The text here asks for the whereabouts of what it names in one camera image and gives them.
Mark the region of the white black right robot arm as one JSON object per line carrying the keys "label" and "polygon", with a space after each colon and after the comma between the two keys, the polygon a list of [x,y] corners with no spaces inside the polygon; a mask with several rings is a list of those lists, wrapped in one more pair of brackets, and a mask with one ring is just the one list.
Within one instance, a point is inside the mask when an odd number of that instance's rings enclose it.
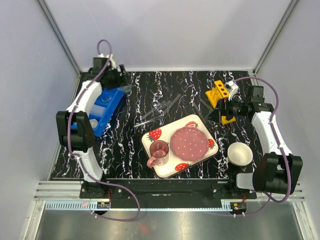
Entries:
{"label": "white black right robot arm", "polygon": [[246,116],[255,128],[263,156],[254,172],[238,173],[227,185],[228,195],[239,198],[246,190],[286,197],[295,191],[303,161],[287,147],[277,126],[275,107],[265,102],[263,86],[248,86],[243,101],[236,100],[238,86],[229,81],[215,81],[215,87],[205,92],[214,111],[208,119],[220,124]]}

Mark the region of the yellow test tube rack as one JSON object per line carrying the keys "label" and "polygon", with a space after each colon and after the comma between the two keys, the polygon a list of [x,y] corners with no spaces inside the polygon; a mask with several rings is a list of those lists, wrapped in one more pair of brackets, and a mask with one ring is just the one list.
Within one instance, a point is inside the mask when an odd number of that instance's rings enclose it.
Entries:
{"label": "yellow test tube rack", "polygon": [[[211,90],[205,92],[210,104],[214,109],[218,109],[218,100],[227,99],[229,97],[229,93],[227,89],[224,87],[224,84],[221,80],[216,80],[214,82],[214,87]],[[231,122],[218,122],[219,124],[229,124]]]}

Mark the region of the small clear glass beaker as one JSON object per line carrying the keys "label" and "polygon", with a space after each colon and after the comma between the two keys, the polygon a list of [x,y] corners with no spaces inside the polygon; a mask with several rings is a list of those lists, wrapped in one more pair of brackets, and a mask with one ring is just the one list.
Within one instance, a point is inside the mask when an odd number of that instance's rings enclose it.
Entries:
{"label": "small clear glass beaker", "polygon": [[100,100],[104,104],[108,104],[112,99],[113,99],[114,93],[112,91],[106,90],[103,91],[102,94],[100,95]]}

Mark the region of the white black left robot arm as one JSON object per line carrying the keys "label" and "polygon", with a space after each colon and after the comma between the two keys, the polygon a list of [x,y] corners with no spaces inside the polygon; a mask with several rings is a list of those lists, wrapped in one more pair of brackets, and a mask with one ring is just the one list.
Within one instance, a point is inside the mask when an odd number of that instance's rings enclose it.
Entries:
{"label": "white black left robot arm", "polygon": [[128,78],[124,65],[117,65],[112,54],[100,54],[93,59],[74,101],[56,114],[59,143],[76,158],[84,180],[93,183],[90,192],[97,198],[108,193],[108,186],[101,181],[103,170],[93,145],[129,88]]}

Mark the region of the wash bottle with red cap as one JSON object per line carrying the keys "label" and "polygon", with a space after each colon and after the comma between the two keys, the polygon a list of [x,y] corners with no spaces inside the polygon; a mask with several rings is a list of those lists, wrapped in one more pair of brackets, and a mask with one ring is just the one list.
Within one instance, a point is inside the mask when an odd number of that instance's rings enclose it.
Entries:
{"label": "wash bottle with red cap", "polygon": [[106,108],[100,105],[94,104],[89,113],[89,119],[97,119],[98,122],[106,112]]}

